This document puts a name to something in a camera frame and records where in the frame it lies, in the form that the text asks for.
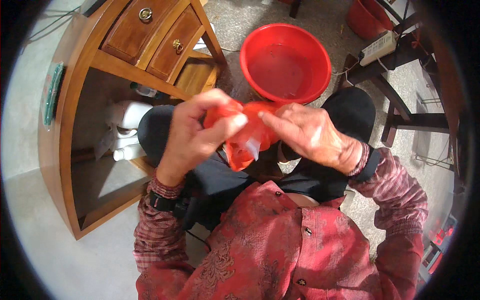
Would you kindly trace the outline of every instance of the green packet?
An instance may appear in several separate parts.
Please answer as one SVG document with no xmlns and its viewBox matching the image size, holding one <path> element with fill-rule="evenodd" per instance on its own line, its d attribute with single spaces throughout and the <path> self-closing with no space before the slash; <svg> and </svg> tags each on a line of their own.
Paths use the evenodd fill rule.
<svg viewBox="0 0 480 300">
<path fill-rule="evenodd" d="M 43 84 L 42 99 L 40 109 L 42 112 L 43 125 L 50 130 L 52 120 L 54 119 L 55 107 L 57 105 L 57 92 L 59 90 L 60 79 L 63 74 L 63 61 L 52 62 L 48 68 L 45 83 Z"/>
</svg>

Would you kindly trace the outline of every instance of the wooden drawer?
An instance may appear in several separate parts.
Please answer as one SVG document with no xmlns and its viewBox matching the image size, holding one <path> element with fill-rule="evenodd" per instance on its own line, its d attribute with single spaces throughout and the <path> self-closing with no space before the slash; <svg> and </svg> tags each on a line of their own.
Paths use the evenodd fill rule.
<svg viewBox="0 0 480 300">
<path fill-rule="evenodd" d="M 189 52 L 192 43 L 196 43 L 200 38 L 203 33 L 201 28 L 203 27 L 200 20 L 193 11 L 192 6 L 189 5 L 173 24 L 170 31 L 160 43 L 160 46 L 158 46 L 146 71 L 165 81 L 175 81 L 174 77 L 178 75 L 178 72 L 176 75 L 174 74 L 175 70 L 182 67 L 179 65 L 179 62 L 184 56 L 184 53 Z M 177 39 L 183 46 L 181 52 L 177 52 L 173 47 L 173 42 Z"/>
<path fill-rule="evenodd" d="M 135 65 L 156 29 L 179 0 L 133 0 L 113 25 L 101 49 Z M 148 8 L 152 15 L 140 20 L 139 13 Z"/>
</svg>

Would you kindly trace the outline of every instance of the power strip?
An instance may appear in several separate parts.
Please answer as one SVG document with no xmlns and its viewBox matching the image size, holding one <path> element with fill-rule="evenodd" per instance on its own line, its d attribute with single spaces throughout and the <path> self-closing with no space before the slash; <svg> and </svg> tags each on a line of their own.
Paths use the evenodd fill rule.
<svg viewBox="0 0 480 300">
<path fill-rule="evenodd" d="M 360 66 L 366 66 L 377 58 L 383 57 L 395 51 L 396 40 L 393 31 L 388 31 L 383 37 L 371 43 L 362 50 L 364 56 L 360 61 Z"/>
</svg>

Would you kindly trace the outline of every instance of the wrist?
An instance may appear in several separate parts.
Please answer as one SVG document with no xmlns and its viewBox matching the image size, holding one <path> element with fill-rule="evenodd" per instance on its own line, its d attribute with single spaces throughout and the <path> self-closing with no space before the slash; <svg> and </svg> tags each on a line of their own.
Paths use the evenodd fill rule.
<svg viewBox="0 0 480 300">
<path fill-rule="evenodd" d="M 183 181 L 186 173 L 174 161 L 162 158 L 156 168 L 156 179 L 166 186 L 174 187 Z"/>
<path fill-rule="evenodd" d="M 351 173 L 361 160 L 363 154 L 363 147 L 360 141 L 343 135 L 342 137 L 342 151 L 338 158 L 338 171 L 345 175 Z"/>
</svg>

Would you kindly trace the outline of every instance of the black pants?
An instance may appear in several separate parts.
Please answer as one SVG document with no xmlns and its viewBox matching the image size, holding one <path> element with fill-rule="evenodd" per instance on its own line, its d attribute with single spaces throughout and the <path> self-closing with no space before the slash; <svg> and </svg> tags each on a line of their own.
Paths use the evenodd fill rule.
<svg viewBox="0 0 480 300">
<path fill-rule="evenodd" d="M 335 127 L 342 133 L 368 143 L 375 121 L 372 99 L 355 87 L 341 89 L 331 95 L 322 108 L 328 111 Z M 161 105 L 149 110 L 138 128 L 138 139 L 155 165 L 160 162 L 168 139 L 174 106 Z M 287 159 L 299 158 L 282 145 Z M 245 172 L 234 172 L 214 153 L 187 174 L 184 192 L 201 191 L 195 204 L 195 221 L 212 230 L 219 224 L 220 214 L 255 180 Z M 276 182 L 284 192 L 295 192 L 326 202 L 343 196 L 348 178 L 342 173 L 302 158 L 295 169 Z"/>
</svg>

